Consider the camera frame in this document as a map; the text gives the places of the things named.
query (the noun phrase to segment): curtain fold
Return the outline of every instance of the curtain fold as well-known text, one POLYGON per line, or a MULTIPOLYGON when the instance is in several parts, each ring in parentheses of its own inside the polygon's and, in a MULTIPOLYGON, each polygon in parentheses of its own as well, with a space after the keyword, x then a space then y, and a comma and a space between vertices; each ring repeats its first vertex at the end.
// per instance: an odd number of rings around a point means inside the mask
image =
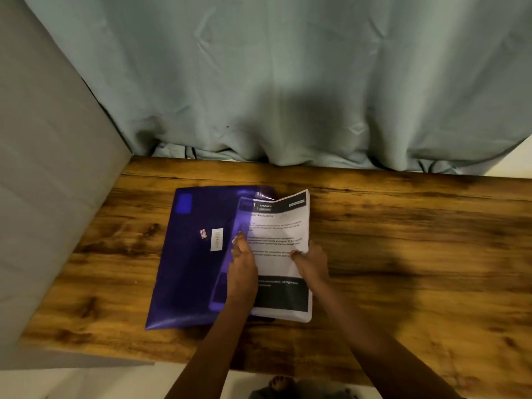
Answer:
POLYGON ((136 154, 482 173, 532 133, 532 0, 26 2, 136 154))

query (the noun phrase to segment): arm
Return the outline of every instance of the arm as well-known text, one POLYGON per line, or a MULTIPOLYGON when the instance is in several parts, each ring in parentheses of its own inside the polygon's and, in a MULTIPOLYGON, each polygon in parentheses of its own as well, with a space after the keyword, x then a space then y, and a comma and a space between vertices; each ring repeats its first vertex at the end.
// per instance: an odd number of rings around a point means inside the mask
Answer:
POLYGON ((306 255, 296 250, 290 255, 383 399, 460 398, 447 382, 332 286, 327 255, 320 246, 310 241, 306 255))
POLYGON ((219 398, 229 365, 259 287, 257 266, 242 233, 233 241, 227 273, 227 300, 165 399, 219 398))

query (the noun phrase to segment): hand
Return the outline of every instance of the hand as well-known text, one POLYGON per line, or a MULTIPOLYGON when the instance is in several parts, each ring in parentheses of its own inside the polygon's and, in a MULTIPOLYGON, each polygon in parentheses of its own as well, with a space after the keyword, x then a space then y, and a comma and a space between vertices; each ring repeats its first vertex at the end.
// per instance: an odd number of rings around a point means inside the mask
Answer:
POLYGON ((242 231, 236 235, 232 243, 233 261, 229 264, 227 272, 227 301, 249 305, 251 310, 259 289, 259 271, 242 231))
POLYGON ((311 291, 314 292, 320 285, 329 284, 327 255, 321 246, 309 241, 307 254, 295 249, 290 252, 290 258, 296 264, 301 277, 306 281, 311 291))

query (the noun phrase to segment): wooden tabletop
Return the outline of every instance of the wooden tabletop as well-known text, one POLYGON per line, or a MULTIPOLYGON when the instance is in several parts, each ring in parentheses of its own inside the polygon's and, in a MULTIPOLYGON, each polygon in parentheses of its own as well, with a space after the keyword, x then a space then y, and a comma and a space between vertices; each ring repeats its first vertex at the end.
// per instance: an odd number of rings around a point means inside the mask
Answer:
MULTIPOLYGON (((309 188, 336 286, 462 395, 532 397, 532 181, 134 157, 27 325, 47 349, 186 362, 208 328, 146 331, 176 188, 309 188)), ((232 368, 368 380, 315 300, 250 323, 232 368)))

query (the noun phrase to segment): person's left hand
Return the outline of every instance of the person's left hand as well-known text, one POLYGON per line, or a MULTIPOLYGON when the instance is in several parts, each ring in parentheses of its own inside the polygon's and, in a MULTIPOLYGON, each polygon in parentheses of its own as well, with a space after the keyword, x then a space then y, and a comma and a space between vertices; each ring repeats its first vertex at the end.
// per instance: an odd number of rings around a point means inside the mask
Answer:
POLYGON ((259 271, 242 231, 233 240, 231 253, 233 261, 227 272, 227 301, 250 305, 251 309, 259 289, 259 271))

